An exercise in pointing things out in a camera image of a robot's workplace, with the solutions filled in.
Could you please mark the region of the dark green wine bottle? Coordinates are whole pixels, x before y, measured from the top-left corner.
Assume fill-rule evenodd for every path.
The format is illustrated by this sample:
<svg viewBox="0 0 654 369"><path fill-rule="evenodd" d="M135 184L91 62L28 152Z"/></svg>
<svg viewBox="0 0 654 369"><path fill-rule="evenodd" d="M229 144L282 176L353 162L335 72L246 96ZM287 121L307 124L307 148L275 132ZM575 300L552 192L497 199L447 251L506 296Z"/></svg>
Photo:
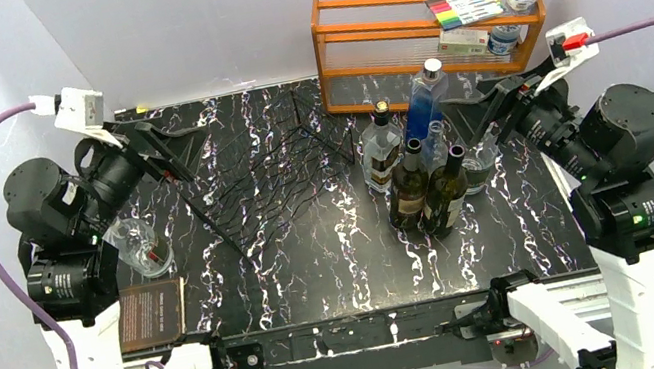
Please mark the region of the dark green wine bottle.
<svg viewBox="0 0 654 369"><path fill-rule="evenodd" d="M398 230L415 228L422 215L429 173L424 167L421 149L421 141L410 138L391 175L389 217L392 227Z"/></svg>

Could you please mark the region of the clear square liquor bottle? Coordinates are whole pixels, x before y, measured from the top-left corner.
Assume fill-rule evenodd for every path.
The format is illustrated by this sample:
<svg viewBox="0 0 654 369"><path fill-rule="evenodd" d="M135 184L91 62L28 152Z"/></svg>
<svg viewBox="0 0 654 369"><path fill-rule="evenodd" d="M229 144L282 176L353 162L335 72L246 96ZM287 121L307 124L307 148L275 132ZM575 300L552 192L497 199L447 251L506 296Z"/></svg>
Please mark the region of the clear square liquor bottle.
<svg viewBox="0 0 654 369"><path fill-rule="evenodd" d="M388 101L377 101L373 109L373 121L360 136L362 167L366 184L378 193L385 193L400 159L403 135Z"/></svg>

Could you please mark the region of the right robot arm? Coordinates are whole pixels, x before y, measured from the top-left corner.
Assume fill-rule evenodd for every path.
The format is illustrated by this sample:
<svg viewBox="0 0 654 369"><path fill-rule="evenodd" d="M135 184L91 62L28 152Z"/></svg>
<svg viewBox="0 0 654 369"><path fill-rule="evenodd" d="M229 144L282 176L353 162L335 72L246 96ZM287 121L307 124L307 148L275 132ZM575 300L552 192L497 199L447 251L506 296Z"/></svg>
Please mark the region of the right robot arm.
<svg viewBox="0 0 654 369"><path fill-rule="evenodd" d="M503 79L441 104L466 143L517 134L573 177L569 205L605 286L611 334L551 299L530 272L496 277L499 326L530 328L571 369L654 369L654 92L612 85L581 113L562 79Z"/></svg>

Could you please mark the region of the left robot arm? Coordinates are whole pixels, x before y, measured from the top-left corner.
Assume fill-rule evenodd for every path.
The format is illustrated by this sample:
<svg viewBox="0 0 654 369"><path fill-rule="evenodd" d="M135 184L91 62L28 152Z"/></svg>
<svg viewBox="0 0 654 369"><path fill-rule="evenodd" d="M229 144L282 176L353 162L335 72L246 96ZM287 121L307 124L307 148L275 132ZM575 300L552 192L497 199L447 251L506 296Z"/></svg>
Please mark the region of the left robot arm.
<svg viewBox="0 0 654 369"><path fill-rule="evenodd" d="M109 228L144 177L193 179L203 127L163 133L144 121L108 123L83 138L75 170L31 158L6 179L7 220L20 234L25 296L59 369L125 369L119 338L119 252ZM176 338L161 369L231 369L215 333Z"/></svg>

